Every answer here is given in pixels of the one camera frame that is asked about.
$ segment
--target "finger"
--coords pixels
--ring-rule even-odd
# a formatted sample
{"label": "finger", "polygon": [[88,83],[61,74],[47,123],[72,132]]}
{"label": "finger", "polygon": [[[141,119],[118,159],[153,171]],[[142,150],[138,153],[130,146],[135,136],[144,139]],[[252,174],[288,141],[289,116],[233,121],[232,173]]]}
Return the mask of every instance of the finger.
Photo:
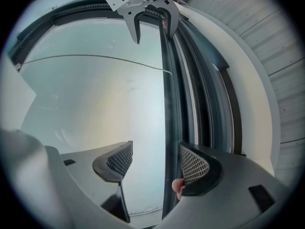
{"label": "finger", "polygon": [[172,183],[172,188],[176,193],[180,193],[181,188],[184,186],[184,180],[182,178],[177,178]]}

